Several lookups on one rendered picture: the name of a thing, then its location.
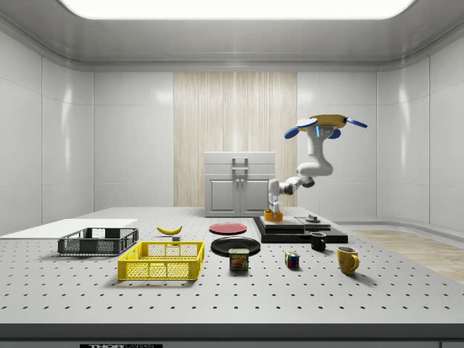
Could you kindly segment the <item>red plate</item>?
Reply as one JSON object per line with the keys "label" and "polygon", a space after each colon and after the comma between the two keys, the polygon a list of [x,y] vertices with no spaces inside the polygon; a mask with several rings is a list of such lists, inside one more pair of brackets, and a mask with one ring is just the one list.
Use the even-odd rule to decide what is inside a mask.
{"label": "red plate", "polygon": [[220,235],[234,235],[247,231],[247,227],[241,223],[216,223],[210,226],[210,232]]}

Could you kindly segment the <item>white cabinet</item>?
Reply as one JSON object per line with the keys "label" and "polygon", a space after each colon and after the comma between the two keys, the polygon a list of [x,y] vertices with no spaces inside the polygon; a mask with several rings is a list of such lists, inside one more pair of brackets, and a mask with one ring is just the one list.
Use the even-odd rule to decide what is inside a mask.
{"label": "white cabinet", "polygon": [[259,217],[268,208],[274,152],[205,152],[207,217]]}

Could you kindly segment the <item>black mug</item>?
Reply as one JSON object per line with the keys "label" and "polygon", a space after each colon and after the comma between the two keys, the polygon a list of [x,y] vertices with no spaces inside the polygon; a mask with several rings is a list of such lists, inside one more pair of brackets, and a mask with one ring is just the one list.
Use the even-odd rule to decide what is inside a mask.
{"label": "black mug", "polygon": [[313,250],[323,252],[326,249],[326,237],[323,232],[311,232],[310,242]]}

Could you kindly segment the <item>black stove with white panels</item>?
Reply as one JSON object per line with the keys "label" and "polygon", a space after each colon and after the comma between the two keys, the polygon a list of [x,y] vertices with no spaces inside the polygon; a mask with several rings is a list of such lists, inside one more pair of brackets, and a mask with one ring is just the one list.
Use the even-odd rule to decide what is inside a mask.
{"label": "black stove with white panels", "polygon": [[310,243],[311,233],[324,233],[327,243],[347,243],[348,235],[327,219],[309,214],[305,217],[285,216],[282,221],[266,221],[254,217],[262,243]]}

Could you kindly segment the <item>black plate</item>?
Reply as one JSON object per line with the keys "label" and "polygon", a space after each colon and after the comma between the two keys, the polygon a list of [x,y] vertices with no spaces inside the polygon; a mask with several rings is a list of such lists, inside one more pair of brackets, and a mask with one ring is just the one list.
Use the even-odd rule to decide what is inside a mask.
{"label": "black plate", "polygon": [[240,236],[229,236],[215,239],[211,243],[211,250],[216,254],[228,256],[229,249],[248,249],[253,255],[260,251],[260,243],[254,239]]}

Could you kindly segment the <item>flat-sided can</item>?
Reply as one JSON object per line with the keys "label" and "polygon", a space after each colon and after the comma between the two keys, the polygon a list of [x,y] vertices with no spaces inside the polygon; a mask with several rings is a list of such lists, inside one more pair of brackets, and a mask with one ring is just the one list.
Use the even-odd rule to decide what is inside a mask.
{"label": "flat-sided can", "polygon": [[249,269],[249,250],[244,248],[233,248],[228,250],[231,271]]}

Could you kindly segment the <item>yellow mug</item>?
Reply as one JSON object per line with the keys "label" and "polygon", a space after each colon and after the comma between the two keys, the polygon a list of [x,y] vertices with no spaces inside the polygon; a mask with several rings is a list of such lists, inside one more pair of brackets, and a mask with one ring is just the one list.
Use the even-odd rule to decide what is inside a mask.
{"label": "yellow mug", "polygon": [[347,275],[354,274],[360,265],[358,251],[350,246],[338,246],[336,253],[341,272]]}

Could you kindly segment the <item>yellow basket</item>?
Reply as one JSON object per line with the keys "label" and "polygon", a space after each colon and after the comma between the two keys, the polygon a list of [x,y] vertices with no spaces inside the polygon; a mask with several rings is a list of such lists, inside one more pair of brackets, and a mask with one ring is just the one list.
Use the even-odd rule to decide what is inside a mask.
{"label": "yellow basket", "polygon": [[141,241],[117,260],[120,280],[196,280],[203,241]]}

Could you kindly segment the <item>dark grey basket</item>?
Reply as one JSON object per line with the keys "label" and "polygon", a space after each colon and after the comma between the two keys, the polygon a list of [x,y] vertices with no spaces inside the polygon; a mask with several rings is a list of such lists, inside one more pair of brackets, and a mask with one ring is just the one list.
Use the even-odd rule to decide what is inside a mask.
{"label": "dark grey basket", "polygon": [[138,240],[137,228],[84,228],[58,240],[60,254],[119,255]]}

